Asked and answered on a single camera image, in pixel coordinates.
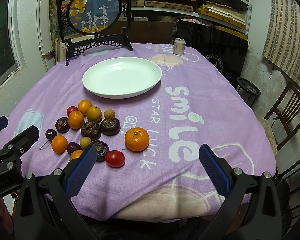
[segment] fabric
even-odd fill
[[[274,157],[276,157],[278,154],[277,142],[275,141],[275,137],[274,137],[274,134],[273,134],[273,131],[271,129],[269,122],[268,122],[268,120],[266,120],[264,118],[257,117],[257,119],[258,119],[259,123],[261,123],[263,128],[265,129],[266,137],[268,138],[268,140],[270,142]]]
[[[262,55],[300,86],[300,7],[296,0],[272,0]]]
[[[22,156],[23,175],[48,175],[66,166],[67,152],[57,155],[49,145],[39,147],[46,141],[45,131],[83,99],[102,111],[114,109],[121,131],[113,137],[103,134],[99,140],[110,150],[122,151],[126,160],[117,169],[105,162],[94,165],[78,196],[71,199],[83,215],[158,222],[216,213],[224,197],[217,194],[199,161],[198,150],[204,143],[247,174],[269,171],[274,175],[275,158],[264,128],[207,59],[188,47],[177,56],[170,44],[132,46],[133,51],[103,47],[72,59],[69,66],[61,61],[23,97],[0,133],[1,148],[31,124],[39,128],[38,142]],[[157,63],[163,72],[161,82],[127,99],[105,99],[88,92],[82,85],[85,71],[114,57]],[[124,134],[132,127],[143,127],[150,135],[149,147],[141,153],[125,146]],[[81,138],[80,131],[72,129],[63,135],[68,142],[78,143]]]

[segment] yellow fruit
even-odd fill
[[[148,147],[150,138],[145,129],[136,127],[131,128],[126,132],[124,141],[130,150],[140,152]]]
[[[57,135],[51,142],[52,150],[57,154],[62,154],[67,149],[68,141],[63,135]]]
[[[87,114],[88,109],[92,106],[92,103],[85,99],[82,100],[79,104],[78,104],[78,111],[80,111],[83,115]]]
[[[115,112],[112,109],[107,109],[104,113],[103,116],[105,117],[105,119],[108,118],[115,118]]]
[[[80,146],[82,150],[85,150],[90,143],[91,143],[91,139],[89,137],[85,136],[80,139]]]
[[[84,123],[84,116],[80,111],[72,111],[68,116],[68,124],[72,129],[79,129]]]
[[[92,106],[87,111],[87,119],[89,121],[98,122],[102,117],[102,113],[99,107]]]
[[[83,151],[81,151],[81,150],[74,151],[74,152],[71,153],[71,155],[70,155],[70,160],[78,159],[82,153],[83,153]]]

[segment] white plate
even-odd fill
[[[152,61],[117,57],[90,67],[82,83],[88,91],[103,98],[131,98],[149,91],[161,76],[161,68]]]

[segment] window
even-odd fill
[[[11,50],[8,14],[9,1],[0,1],[0,86],[17,70],[17,65]]]

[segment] curtain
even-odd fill
[[[300,86],[300,7],[296,0],[272,0],[262,55]]]

